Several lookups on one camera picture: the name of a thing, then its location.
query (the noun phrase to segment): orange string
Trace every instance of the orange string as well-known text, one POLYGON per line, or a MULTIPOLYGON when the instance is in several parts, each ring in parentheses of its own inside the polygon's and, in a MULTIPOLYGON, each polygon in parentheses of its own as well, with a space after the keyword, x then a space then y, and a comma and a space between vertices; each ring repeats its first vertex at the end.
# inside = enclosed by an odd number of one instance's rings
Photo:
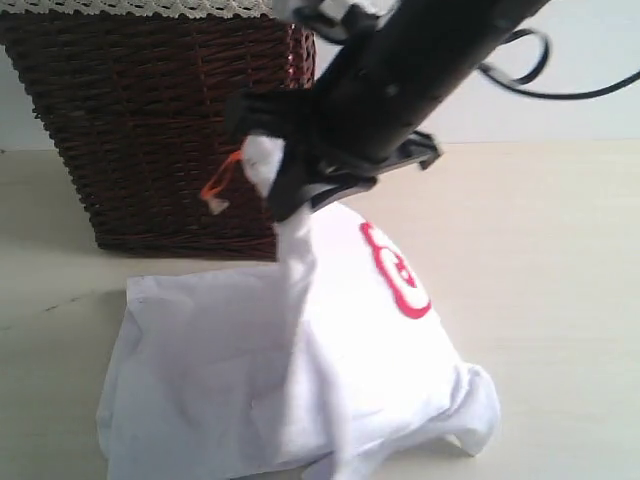
POLYGON ((206 201, 224 190, 227 185, 229 185, 229 182, 233 177, 233 169, 235 165, 241 160, 242 152, 240 150, 229 155, 216 174, 200 191, 200 198, 206 201))

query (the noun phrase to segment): red logo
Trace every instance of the red logo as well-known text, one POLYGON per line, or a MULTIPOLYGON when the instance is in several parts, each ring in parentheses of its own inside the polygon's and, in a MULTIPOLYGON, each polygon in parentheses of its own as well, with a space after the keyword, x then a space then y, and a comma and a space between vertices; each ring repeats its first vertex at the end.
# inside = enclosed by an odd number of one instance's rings
POLYGON ((360 231, 371 247, 376 267, 391 288, 400 311, 416 320, 424 317, 431 310, 431 300, 398 248, 369 222, 360 225, 360 231))

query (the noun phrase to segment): brown wicker basket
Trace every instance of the brown wicker basket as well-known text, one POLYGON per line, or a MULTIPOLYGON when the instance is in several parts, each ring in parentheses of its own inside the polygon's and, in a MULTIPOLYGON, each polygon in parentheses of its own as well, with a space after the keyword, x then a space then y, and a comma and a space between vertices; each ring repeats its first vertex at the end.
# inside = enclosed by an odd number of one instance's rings
POLYGON ((223 214, 198 192, 239 146, 224 131, 228 96, 309 86, 310 33, 266 17, 4 13, 0 43, 101 248, 273 258, 269 215, 241 169, 223 214))

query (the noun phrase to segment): table surface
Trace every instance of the table surface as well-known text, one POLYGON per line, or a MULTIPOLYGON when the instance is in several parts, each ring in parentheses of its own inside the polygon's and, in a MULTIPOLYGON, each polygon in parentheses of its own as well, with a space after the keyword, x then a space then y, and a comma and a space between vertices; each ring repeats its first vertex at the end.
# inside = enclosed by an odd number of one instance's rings
MULTIPOLYGON (((476 459, 437 442, 375 479, 637 480, 640 142, 447 150, 349 203, 411 259, 504 419, 476 459)), ((59 159, 21 152, 0 156, 0 265, 0 478, 105 478, 125 279, 235 264, 100 252, 59 159)))

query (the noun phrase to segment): white wall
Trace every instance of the white wall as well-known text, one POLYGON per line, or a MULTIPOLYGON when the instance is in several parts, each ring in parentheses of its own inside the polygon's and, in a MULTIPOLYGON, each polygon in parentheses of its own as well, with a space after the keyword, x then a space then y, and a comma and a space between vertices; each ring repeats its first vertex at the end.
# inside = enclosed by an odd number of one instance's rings
MULTIPOLYGON (((376 3, 390 0, 376 0, 376 3)), ((553 0, 528 22, 554 40, 552 62, 536 88, 576 91, 613 83, 640 68, 640 2, 553 0)), ((503 47, 493 60, 510 73, 528 69, 535 40, 503 47)), ((320 45, 322 68, 334 49, 320 45)), ((42 149, 51 143, 32 119, 30 101, 0 52, 0 148, 42 149)), ((503 92, 474 74, 426 122, 445 142, 640 138, 640 84, 588 102, 545 102, 503 92)))

